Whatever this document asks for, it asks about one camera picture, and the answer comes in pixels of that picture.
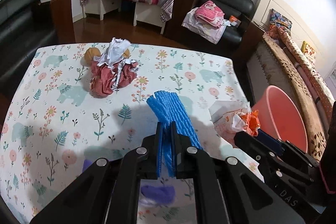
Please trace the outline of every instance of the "white headboard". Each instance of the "white headboard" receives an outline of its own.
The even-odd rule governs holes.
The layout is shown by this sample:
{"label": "white headboard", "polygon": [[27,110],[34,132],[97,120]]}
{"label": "white headboard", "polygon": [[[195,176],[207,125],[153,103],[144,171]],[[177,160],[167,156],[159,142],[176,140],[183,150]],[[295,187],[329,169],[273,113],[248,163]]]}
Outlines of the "white headboard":
{"label": "white headboard", "polygon": [[303,41],[306,41],[316,50],[315,68],[319,72],[319,69],[325,65],[325,49],[298,13],[283,0],[258,0],[256,7],[257,9],[252,21],[265,30],[268,30],[271,9],[276,10],[292,22],[291,36],[293,41],[300,48]]}

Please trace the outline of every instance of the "purple object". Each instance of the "purple object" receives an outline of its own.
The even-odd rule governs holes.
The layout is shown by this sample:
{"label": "purple object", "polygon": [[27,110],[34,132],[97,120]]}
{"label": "purple object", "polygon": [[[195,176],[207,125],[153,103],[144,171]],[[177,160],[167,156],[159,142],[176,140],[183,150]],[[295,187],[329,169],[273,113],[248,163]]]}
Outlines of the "purple object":
{"label": "purple object", "polygon": [[158,204],[171,204],[175,200],[175,188],[173,186],[154,187],[144,185],[141,187],[141,193]]}
{"label": "purple object", "polygon": [[90,160],[84,160],[84,163],[83,163],[83,169],[82,169],[82,173],[89,168],[89,166],[92,164],[92,161]]}

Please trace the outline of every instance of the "yellow pillow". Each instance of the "yellow pillow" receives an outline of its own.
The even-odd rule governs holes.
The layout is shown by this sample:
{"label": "yellow pillow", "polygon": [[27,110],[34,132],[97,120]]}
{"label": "yellow pillow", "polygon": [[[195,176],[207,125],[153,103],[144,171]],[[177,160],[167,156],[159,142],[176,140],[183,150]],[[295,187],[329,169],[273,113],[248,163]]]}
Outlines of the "yellow pillow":
{"label": "yellow pillow", "polygon": [[316,51],[306,41],[303,42],[301,51],[307,57],[308,61],[315,67]]}

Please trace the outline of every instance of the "pink bucket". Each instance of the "pink bucket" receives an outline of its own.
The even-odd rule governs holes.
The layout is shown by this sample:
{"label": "pink bucket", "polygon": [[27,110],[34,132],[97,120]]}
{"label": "pink bucket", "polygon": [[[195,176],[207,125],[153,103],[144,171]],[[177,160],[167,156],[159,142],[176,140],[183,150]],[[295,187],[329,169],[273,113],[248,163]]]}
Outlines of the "pink bucket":
{"label": "pink bucket", "polygon": [[307,133],[301,115],[280,88],[270,85],[252,110],[259,110],[261,130],[275,139],[289,141],[307,152]]}

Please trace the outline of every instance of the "metal rivet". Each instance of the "metal rivet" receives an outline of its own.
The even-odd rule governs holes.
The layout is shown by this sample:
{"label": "metal rivet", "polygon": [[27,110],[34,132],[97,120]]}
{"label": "metal rivet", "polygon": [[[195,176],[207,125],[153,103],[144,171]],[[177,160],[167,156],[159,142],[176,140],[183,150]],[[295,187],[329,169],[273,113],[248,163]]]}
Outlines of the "metal rivet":
{"label": "metal rivet", "polygon": [[106,159],[103,159],[103,158],[98,159],[98,160],[96,161],[96,164],[97,164],[98,166],[100,166],[100,167],[103,167],[103,166],[105,166],[105,165],[107,164],[107,160],[106,160]]}
{"label": "metal rivet", "polygon": [[238,163],[238,160],[235,157],[227,158],[226,161],[228,164],[231,164],[231,165],[236,165]]}
{"label": "metal rivet", "polygon": [[147,153],[147,149],[145,147],[139,147],[137,148],[136,152],[140,155],[144,155]]}
{"label": "metal rivet", "polygon": [[193,147],[193,146],[189,146],[187,148],[187,152],[190,153],[190,154],[196,154],[197,153],[197,148]]}

